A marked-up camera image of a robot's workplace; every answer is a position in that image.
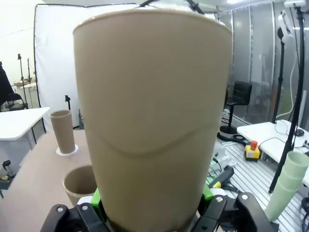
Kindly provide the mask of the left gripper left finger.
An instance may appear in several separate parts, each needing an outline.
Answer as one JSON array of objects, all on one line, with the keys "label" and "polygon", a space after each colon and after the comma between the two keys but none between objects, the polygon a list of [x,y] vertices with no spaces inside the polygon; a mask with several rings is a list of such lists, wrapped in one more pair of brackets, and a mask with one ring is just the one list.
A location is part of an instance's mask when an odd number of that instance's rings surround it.
[{"label": "left gripper left finger", "polygon": [[107,232],[107,216],[99,190],[92,196],[82,197],[69,209],[56,204],[50,209],[41,228],[42,232]]}]

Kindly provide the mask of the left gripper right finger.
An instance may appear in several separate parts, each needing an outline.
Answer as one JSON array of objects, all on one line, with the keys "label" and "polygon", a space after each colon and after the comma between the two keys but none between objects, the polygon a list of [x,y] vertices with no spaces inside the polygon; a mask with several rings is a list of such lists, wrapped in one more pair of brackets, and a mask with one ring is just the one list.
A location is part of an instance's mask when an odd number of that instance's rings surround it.
[{"label": "left gripper right finger", "polygon": [[242,192],[236,198],[214,195],[204,187],[197,210],[199,219],[194,232],[278,232],[279,224],[270,222],[255,196]]}]

